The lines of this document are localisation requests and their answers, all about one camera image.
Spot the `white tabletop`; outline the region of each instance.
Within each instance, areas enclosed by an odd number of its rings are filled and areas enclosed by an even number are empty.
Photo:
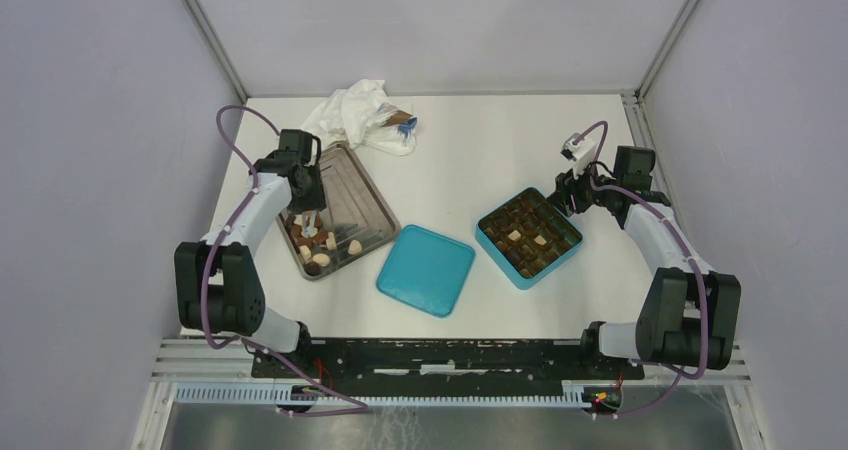
[[[248,105],[282,128],[299,128],[320,98],[255,98]],[[398,338],[579,338],[594,320],[634,321],[651,275],[636,245],[604,209],[572,218],[584,236],[570,260],[518,290],[474,239],[476,222],[518,191],[545,195],[566,168],[562,142],[598,120],[610,123],[601,159],[633,141],[615,95],[398,97],[419,118],[418,147],[405,157],[356,150],[401,225],[415,223],[471,245],[477,258],[453,313],[436,318],[381,294],[375,281],[391,244],[318,282],[300,276],[277,225],[256,251],[267,305],[313,336]],[[251,159],[276,148],[252,115],[236,143]],[[224,220],[247,172],[230,160],[214,223]]]

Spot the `gray floor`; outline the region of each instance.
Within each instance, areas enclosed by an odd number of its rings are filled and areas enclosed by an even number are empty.
[[[627,389],[625,408],[657,395]],[[175,405],[164,449],[741,449],[721,388],[678,389],[633,418],[592,422],[570,409],[382,408],[290,419],[257,405]]]

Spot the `gray tray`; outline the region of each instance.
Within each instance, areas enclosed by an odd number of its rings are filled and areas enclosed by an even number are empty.
[[[285,235],[286,244],[298,263],[300,274],[307,280],[320,280],[350,265],[391,242],[400,233],[400,224],[362,167],[362,162],[346,143],[335,143],[324,150],[321,156],[321,179],[327,196],[327,208],[319,212],[319,216],[323,228],[335,234],[338,248],[328,250],[325,246],[313,245],[310,249],[313,255],[324,253],[330,257],[330,264],[322,267],[319,275],[308,275],[304,270],[306,262],[286,223],[291,222],[294,216],[283,212],[279,218],[279,227]],[[362,251],[356,255],[347,253],[352,240],[362,244]]]

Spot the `teal plastic box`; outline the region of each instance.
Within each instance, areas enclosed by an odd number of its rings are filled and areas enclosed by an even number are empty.
[[[532,187],[481,218],[474,236],[521,290],[545,278],[583,243],[580,231]]]

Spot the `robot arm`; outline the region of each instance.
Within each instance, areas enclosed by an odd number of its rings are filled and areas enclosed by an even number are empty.
[[[310,165],[313,142],[317,143],[315,162]],[[200,294],[204,278],[223,274],[223,283],[207,281],[207,313],[213,333],[232,332],[283,353],[294,352],[306,326],[265,307],[265,292],[256,273],[253,254],[279,213],[288,208],[304,213],[326,208],[319,160],[321,141],[300,130],[282,130],[277,150],[254,164],[251,178],[240,203],[230,215],[230,225],[222,223],[199,242],[183,242],[174,253],[180,323],[201,329]],[[245,205],[245,197],[253,198]],[[223,240],[214,256],[211,273],[204,275],[213,243]]]
[[[707,368],[725,368],[736,332],[739,281],[733,275],[717,273],[692,250],[674,219],[668,198],[651,190],[651,171],[656,163],[652,150],[619,147],[612,176],[607,177],[597,175],[596,166],[600,164],[592,161],[596,148],[590,139],[578,135],[566,141],[562,154],[573,163],[572,169],[557,176],[556,190],[548,201],[567,216],[583,213],[592,205],[609,210],[636,242],[654,279],[637,322],[593,322],[583,333],[584,348],[610,357],[697,367],[700,319],[707,318]],[[604,186],[620,187],[638,195],[663,219],[622,193],[599,189]],[[668,226],[677,231],[691,256],[684,254]],[[707,309],[699,316],[684,315],[687,303],[699,307],[698,277],[688,263],[690,258],[700,267],[707,292]]]

